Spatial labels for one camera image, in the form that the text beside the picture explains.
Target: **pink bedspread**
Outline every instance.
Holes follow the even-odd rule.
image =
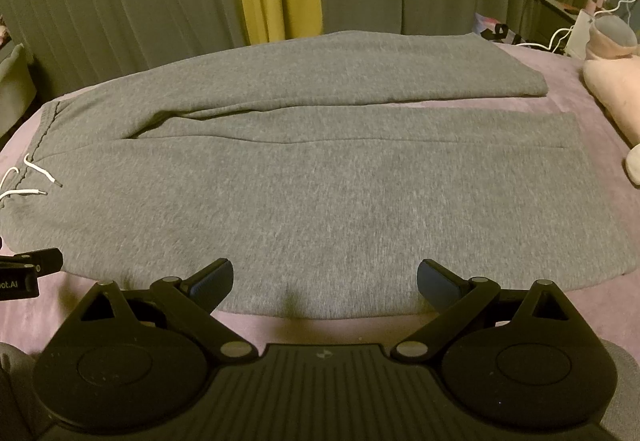
[[[603,189],[633,242],[640,246],[640,192],[622,167],[629,150],[596,101],[580,81],[580,62],[550,53],[501,46],[521,62],[541,71],[549,86],[543,98],[485,98],[429,101],[411,107],[493,108],[524,112],[571,111],[578,117],[584,142]],[[80,92],[66,95],[71,97]],[[21,160],[38,126],[36,113],[0,153],[0,173]],[[3,246],[3,255],[10,251]],[[0,342],[37,355],[94,281],[68,273],[40,279],[37,299],[0,302]],[[640,270],[568,296],[601,338],[614,342],[640,361]],[[260,350],[267,343],[371,343],[386,348],[427,323],[435,314],[347,320],[292,320],[214,312],[222,323],[253,342]]]

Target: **gray pillow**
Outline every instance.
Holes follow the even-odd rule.
[[[18,44],[11,55],[0,62],[0,136],[20,119],[35,95],[26,51]]]

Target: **ribbed black surface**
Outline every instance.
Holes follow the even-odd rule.
[[[450,403],[428,369],[377,345],[272,345],[259,361],[222,369],[191,410],[161,427],[98,437],[55,427],[42,441],[433,440],[604,441],[596,426],[528,435],[497,429]]]

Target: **white drawstring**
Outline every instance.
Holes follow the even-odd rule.
[[[59,181],[57,181],[49,172],[47,172],[45,169],[43,169],[42,167],[31,163],[29,160],[27,160],[27,158],[29,157],[29,154],[27,154],[24,159],[22,160],[24,162],[24,164],[27,167],[33,168],[34,170],[40,172],[41,174],[44,174],[45,176],[47,176],[47,179],[49,179],[50,182],[54,183],[55,185],[62,187],[62,183],[60,183]],[[7,170],[4,173],[4,176],[2,176],[2,181],[0,181],[0,190],[2,189],[2,185],[4,184],[4,181],[6,180],[7,176],[9,176],[9,173],[11,171],[14,171],[16,173],[20,172],[15,166],[12,166],[9,168],[9,170]],[[6,190],[5,192],[2,192],[0,194],[0,200],[2,200],[4,197],[10,196],[10,195],[43,195],[46,196],[47,193],[43,192],[42,190],[37,190],[35,188],[20,188],[18,190]]]
[[[56,178],[54,178],[49,172],[47,172],[46,170],[44,170],[41,166],[38,166],[36,164],[31,163],[29,160],[27,160],[27,158],[29,157],[29,154],[27,154],[24,157],[24,164],[26,166],[30,166],[31,168],[33,168],[34,170],[37,170],[38,172],[40,172],[41,174],[44,174],[45,176],[47,176],[47,179],[49,179],[50,182],[52,182],[55,185],[58,185],[60,188],[62,188],[62,183],[60,183],[59,181],[56,181]]]
[[[9,173],[10,173],[12,170],[13,170],[16,174],[18,174],[18,172],[20,172],[20,171],[18,170],[18,167],[15,167],[15,166],[12,166],[9,170],[7,170],[7,171],[4,173],[4,176],[2,176],[2,181],[0,181],[0,190],[2,190],[2,185],[4,185],[4,182],[6,181],[6,177],[9,175]]]
[[[18,195],[28,195],[28,194],[39,194],[39,195],[43,195],[46,196],[47,193],[43,192],[42,190],[36,190],[34,188],[20,188],[20,190],[6,190],[5,192],[2,192],[0,194],[0,200],[2,200],[2,198],[10,196],[12,194],[18,194]]]

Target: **stuffed animal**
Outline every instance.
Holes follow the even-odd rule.
[[[582,73],[591,93],[631,145],[626,173],[640,186],[639,54],[638,38],[628,24],[614,15],[598,18],[590,27]]]

